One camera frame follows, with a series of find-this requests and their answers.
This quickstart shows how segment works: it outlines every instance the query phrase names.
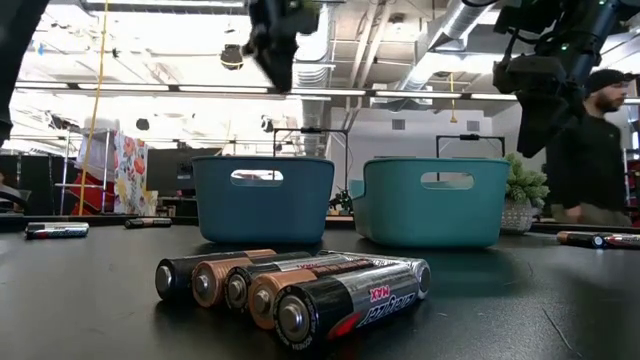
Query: floral curtain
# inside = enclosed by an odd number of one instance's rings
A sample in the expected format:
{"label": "floral curtain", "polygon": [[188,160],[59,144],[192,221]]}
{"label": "floral curtain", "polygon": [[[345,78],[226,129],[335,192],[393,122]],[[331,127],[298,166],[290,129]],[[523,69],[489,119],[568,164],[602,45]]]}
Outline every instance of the floral curtain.
{"label": "floral curtain", "polygon": [[147,191],[147,145],[117,132],[114,212],[155,216],[158,193]]}

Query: basket handle cutout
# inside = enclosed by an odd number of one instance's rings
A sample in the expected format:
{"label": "basket handle cutout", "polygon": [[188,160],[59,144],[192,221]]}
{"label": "basket handle cutout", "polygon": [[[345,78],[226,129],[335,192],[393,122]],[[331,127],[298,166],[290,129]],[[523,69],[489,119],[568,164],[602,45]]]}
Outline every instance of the basket handle cutout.
{"label": "basket handle cutout", "polygon": [[230,178],[233,185],[246,187],[278,187],[284,181],[278,170],[238,169],[231,173]]}
{"label": "basket handle cutout", "polygon": [[428,190],[469,190],[475,179],[465,172],[427,172],[420,177],[420,183]]}

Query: dark jacket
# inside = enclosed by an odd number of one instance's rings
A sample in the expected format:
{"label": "dark jacket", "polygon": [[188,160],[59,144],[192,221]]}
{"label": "dark jacket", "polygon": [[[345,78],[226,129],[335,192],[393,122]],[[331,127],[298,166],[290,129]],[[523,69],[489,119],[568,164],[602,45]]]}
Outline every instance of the dark jacket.
{"label": "dark jacket", "polygon": [[589,116],[564,130],[547,145],[547,175],[554,204],[622,211],[626,191],[620,129]]}

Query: beard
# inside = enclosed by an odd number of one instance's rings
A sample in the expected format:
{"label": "beard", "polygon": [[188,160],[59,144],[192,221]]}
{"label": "beard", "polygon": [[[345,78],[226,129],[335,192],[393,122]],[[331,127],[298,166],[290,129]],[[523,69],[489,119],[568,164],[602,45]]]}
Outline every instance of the beard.
{"label": "beard", "polygon": [[622,104],[624,104],[623,99],[610,99],[603,95],[599,96],[595,103],[598,110],[602,111],[603,114],[620,110]]}

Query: white plant pot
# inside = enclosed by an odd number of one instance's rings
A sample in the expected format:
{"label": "white plant pot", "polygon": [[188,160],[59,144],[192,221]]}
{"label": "white plant pot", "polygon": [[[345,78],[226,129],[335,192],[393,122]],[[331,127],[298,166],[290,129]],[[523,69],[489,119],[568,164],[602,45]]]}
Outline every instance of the white plant pot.
{"label": "white plant pot", "polygon": [[533,224],[534,207],[530,202],[516,203],[505,200],[502,210],[501,231],[505,234],[524,234]]}

